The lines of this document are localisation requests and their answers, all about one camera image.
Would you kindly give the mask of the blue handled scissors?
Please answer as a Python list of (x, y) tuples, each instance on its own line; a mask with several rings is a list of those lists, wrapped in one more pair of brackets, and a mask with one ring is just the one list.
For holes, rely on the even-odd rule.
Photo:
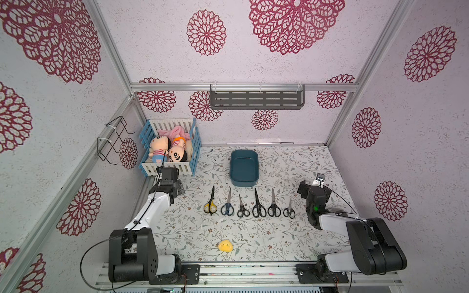
[(232, 216), (234, 214), (234, 207), (231, 203), (232, 188), (229, 189), (226, 203), (221, 207), (221, 214), (223, 216)]

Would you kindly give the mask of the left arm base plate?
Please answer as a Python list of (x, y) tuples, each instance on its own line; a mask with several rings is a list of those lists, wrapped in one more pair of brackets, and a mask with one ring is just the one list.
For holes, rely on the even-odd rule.
[(172, 273), (156, 276), (151, 285), (193, 285), (199, 284), (200, 265), (183, 264), (176, 266)]

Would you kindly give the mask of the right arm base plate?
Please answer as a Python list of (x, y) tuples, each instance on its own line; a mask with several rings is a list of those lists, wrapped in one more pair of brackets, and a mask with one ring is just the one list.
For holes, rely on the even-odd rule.
[(296, 265), (300, 284), (347, 284), (349, 278), (345, 272), (331, 272), (320, 262)]

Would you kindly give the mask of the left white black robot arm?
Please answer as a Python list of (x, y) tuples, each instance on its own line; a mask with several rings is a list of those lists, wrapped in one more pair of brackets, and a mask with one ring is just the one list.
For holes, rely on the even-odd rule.
[(159, 277), (181, 277), (179, 256), (159, 256), (151, 230), (174, 204), (175, 198), (184, 193), (178, 177), (177, 168), (163, 167), (160, 178), (150, 189), (147, 201), (132, 222), (111, 233), (108, 257), (110, 282), (155, 282)]

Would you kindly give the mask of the teal plastic storage box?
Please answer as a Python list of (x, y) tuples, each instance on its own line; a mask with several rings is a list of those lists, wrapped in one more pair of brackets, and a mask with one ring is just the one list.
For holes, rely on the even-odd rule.
[(260, 177), (258, 154), (254, 150), (235, 150), (230, 156), (230, 179), (237, 187), (254, 187)]

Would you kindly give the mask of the black handled steel scissors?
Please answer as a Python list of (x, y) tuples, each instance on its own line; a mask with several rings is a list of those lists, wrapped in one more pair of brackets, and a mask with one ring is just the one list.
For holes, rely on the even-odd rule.
[(276, 203), (276, 196), (275, 196), (275, 190), (274, 189), (271, 190), (271, 199), (272, 199), (271, 205), (267, 209), (267, 214), (270, 217), (280, 217), (282, 212), (281, 212), (281, 209), (279, 208), (279, 206)]

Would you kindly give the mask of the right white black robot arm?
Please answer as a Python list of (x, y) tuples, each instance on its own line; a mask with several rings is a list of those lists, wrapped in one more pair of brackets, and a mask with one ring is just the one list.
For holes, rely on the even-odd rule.
[(305, 212), (316, 229), (346, 236), (349, 246), (333, 253), (319, 255), (313, 269), (323, 282), (347, 273), (384, 275), (407, 268), (407, 257), (382, 218), (362, 219), (355, 211), (327, 209), (333, 190), (323, 185), (325, 176), (318, 174), (313, 184), (299, 183), (298, 194), (306, 199)]

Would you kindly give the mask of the large black scissors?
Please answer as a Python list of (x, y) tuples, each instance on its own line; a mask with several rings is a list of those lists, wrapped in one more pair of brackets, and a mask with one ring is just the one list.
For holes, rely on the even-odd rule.
[(255, 189), (255, 204), (254, 204), (254, 207), (252, 208), (252, 215), (255, 218), (267, 216), (266, 208), (260, 202), (257, 189)]

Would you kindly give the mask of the small black handled scissors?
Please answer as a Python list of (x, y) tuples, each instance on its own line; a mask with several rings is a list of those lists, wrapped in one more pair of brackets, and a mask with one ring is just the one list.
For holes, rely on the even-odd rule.
[(283, 210), (283, 215), (289, 219), (294, 219), (296, 217), (296, 212), (293, 210), (293, 200), (289, 199), (289, 205)]

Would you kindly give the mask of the yellow black handled scissors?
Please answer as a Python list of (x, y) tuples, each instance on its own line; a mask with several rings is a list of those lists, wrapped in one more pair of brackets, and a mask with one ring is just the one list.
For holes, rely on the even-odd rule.
[(204, 212), (206, 214), (209, 214), (210, 216), (212, 216), (213, 214), (217, 212), (217, 206), (214, 203), (214, 193), (215, 193), (215, 186), (212, 187), (210, 199), (204, 205), (204, 208), (203, 208)]

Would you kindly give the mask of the small grey handled scissors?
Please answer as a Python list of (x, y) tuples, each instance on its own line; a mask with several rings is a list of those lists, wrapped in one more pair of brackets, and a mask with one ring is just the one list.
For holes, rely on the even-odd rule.
[(250, 216), (250, 211), (244, 206), (241, 195), (239, 195), (239, 210), (237, 212), (237, 216), (239, 218)]

